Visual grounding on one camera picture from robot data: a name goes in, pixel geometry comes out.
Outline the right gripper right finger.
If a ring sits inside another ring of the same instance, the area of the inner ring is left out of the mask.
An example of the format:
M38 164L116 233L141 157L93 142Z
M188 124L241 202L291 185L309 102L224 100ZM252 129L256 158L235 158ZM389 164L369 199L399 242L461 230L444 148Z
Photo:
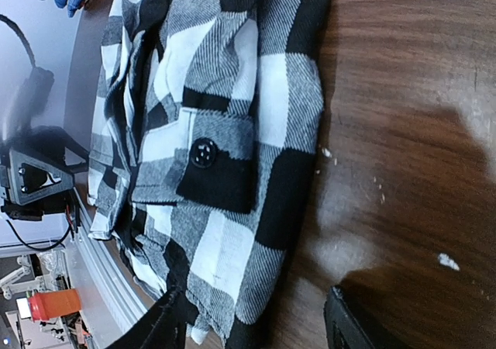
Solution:
M329 290L324 319L329 348L387 347L386 330L339 285Z

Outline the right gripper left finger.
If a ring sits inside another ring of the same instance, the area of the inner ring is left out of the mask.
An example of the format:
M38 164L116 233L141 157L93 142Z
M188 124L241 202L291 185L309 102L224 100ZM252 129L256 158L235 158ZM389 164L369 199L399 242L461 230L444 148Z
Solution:
M169 289L136 324L107 348L185 348L186 322L180 307L183 296L179 289Z

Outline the black white checkered shirt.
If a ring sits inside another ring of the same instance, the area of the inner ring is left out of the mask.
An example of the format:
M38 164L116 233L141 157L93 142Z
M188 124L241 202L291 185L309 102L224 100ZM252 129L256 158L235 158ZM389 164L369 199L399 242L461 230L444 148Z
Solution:
M330 0L113 0L91 131L89 235L186 339L259 348L295 245L324 106Z

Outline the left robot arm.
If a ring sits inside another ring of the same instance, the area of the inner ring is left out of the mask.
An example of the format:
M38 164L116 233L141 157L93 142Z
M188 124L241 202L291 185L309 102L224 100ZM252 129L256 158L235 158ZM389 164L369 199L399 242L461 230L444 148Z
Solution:
M10 106L1 113L1 152L10 147L28 147L55 161L64 162L70 150L84 161L88 151L59 126L33 126L32 119L43 114L53 87L53 72L33 67Z

